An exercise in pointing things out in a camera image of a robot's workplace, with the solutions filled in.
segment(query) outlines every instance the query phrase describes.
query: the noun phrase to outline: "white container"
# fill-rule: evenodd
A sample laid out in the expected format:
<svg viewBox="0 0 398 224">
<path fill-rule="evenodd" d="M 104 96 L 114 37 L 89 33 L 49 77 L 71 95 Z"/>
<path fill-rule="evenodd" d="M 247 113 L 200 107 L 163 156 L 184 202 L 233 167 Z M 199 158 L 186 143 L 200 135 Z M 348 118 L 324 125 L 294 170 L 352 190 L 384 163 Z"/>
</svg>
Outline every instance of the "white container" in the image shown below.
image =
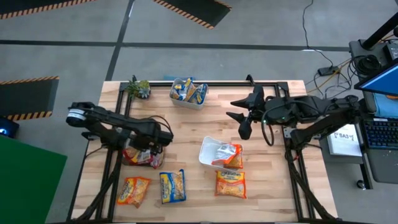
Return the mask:
<svg viewBox="0 0 398 224">
<path fill-rule="evenodd" d="M 182 81 L 182 80 L 179 79 L 179 78 L 176 78 L 176 79 L 174 80 L 173 85 L 172 85 L 172 88 L 171 88 L 171 90 L 170 90 L 170 99 L 172 100 L 173 104 L 176 105 L 176 106 L 182 106 L 182 107 L 190 108 L 190 109 L 194 109 L 194 110 L 201 110 L 201 109 L 203 108 L 203 106 L 205 105 L 205 100 L 206 100 L 206 95 L 207 95 L 207 93 L 205 94 L 205 98 L 203 99 L 203 103 L 200 104 L 200 105 L 199 105 L 199 104 L 196 104 L 196 103 L 189 103 L 189 102 L 185 102 L 185 101 L 181 101 L 181 100 L 176 100 L 176 99 L 173 99 L 173 98 L 172 98 L 172 90 L 173 90 L 174 86 L 177 85 L 177 84 L 184 85 L 185 82 Z"/>
<path fill-rule="evenodd" d="M 213 162 L 213 160 L 216 156 L 217 149 L 219 149 L 220 146 L 223 144 L 227 144 L 227 142 L 215 140 L 210 136 L 206 136 L 203 139 L 203 142 L 201 144 L 199 161 L 203 165 L 212 167 L 217 170 L 236 172 L 237 169 L 227 169 L 227 168 L 224 168 L 222 165 L 212 165 L 211 164 L 211 162 Z"/>
</svg>

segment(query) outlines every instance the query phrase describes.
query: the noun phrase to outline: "wooden tabletop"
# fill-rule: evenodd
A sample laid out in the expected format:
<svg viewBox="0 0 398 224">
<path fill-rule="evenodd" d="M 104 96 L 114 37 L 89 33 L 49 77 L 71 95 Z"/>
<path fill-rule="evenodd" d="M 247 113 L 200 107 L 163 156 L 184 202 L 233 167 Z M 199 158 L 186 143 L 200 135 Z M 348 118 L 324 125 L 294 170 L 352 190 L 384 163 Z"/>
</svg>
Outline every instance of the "wooden tabletop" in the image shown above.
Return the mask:
<svg viewBox="0 0 398 224">
<path fill-rule="evenodd" d="M 306 95 L 303 81 L 289 83 L 291 96 Z M 99 106 L 115 110 L 120 82 L 105 82 Z M 152 179 L 141 207 L 116 205 L 114 222 L 288 222 L 297 221 L 292 186 L 281 128 L 274 126 L 275 145 L 270 147 L 262 137 L 260 125 L 252 124 L 250 140 L 241 140 L 239 124 L 225 113 L 247 111 L 230 105 L 252 92 L 252 87 L 210 87 L 201 111 L 176 107 L 169 99 L 168 87 L 152 88 L 149 100 L 134 100 L 130 116 L 145 118 L 163 116 L 174 132 L 173 142 L 166 148 L 165 161 L 160 169 L 122 166 L 118 194 L 126 177 Z M 274 89 L 264 87 L 265 95 Z M 215 170 L 199 163 L 198 156 L 205 136 L 224 142 L 242 144 L 248 199 L 230 196 L 215 197 Z M 91 142 L 88 153 L 99 148 Z M 315 147 L 303 151 L 310 188 L 320 203 L 334 216 L 336 208 L 323 162 L 322 153 Z M 101 185 L 106 150 L 98 151 L 85 161 L 72 217 L 81 215 L 94 199 Z M 187 201 L 162 205 L 160 202 L 159 172 L 185 170 Z M 108 197 L 104 209 L 108 209 Z M 300 190 L 304 214 L 304 194 Z"/>
</svg>

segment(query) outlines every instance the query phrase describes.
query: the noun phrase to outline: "keyboard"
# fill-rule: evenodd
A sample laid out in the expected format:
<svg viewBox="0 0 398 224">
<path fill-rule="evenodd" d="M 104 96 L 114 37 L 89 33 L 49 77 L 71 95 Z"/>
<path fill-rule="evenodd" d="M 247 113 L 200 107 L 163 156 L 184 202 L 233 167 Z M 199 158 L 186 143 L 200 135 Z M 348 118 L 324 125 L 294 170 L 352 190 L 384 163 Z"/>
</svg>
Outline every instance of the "keyboard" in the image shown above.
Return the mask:
<svg viewBox="0 0 398 224">
<path fill-rule="evenodd" d="M 363 121 L 363 130 L 368 148 L 398 150 L 398 120 L 366 119 Z"/>
</svg>

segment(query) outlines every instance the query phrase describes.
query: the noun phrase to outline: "potted plant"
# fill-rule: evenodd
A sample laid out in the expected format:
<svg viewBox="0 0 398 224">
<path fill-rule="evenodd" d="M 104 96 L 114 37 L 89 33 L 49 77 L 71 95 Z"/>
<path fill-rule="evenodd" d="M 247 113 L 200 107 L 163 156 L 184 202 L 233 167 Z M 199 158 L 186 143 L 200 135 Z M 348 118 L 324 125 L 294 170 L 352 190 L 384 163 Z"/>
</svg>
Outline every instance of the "potted plant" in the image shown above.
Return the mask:
<svg viewBox="0 0 398 224">
<path fill-rule="evenodd" d="M 140 99 L 148 99 L 150 96 L 150 85 L 148 80 L 137 81 L 135 75 L 132 76 L 132 80 L 129 81 L 129 85 L 126 88 L 126 91 L 135 97 Z"/>
</svg>

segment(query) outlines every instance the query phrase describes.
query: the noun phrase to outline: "gray floor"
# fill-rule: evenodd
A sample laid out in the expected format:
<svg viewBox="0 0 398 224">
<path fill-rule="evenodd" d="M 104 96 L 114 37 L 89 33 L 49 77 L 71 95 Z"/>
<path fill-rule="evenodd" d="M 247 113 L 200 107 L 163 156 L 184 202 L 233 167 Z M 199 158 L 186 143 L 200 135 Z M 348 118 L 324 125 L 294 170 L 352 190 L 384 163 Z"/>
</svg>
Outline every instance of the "gray floor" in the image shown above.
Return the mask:
<svg viewBox="0 0 398 224">
<path fill-rule="evenodd" d="M 0 39 L 115 42 L 128 2 L 97 0 L 0 20 Z M 225 2 L 233 10 L 214 30 L 207 30 L 150 0 L 136 0 L 124 41 L 305 45 L 301 15 L 310 0 Z M 310 45 L 347 47 L 350 40 L 366 38 L 397 10 L 394 0 L 315 0 L 306 16 Z M 113 50 L 113 47 L 0 45 L 0 80 L 60 76 L 53 116 L 19 122 L 21 141 L 68 156 L 47 222 L 66 218 L 86 147 L 81 130 L 65 123 L 67 107 L 73 101 L 98 101 Z M 348 52 L 325 54 L 335 64 L 349 58 Z M 320 54 L 307 51 L 123 47 L 113 80 L 127 80 L 133 74 L 149 80 L 159 80 L 165 75 L 242 80 L 251 74 L 258 80 L 309 81 L 317 68 L 325 66 L 328 62 Z M 330 90 L 328 95 L 334 93 L 337 91 Z M 361 96 L 359 91 L 349 93 Z M 326 163 L 326 168 L 339 217 L 357 222 L 396 223 L 398 186 L 374 183 L 374 190 L 362 191 L 355 187 L 361 177 L 358 166 Z"/>
</svg>

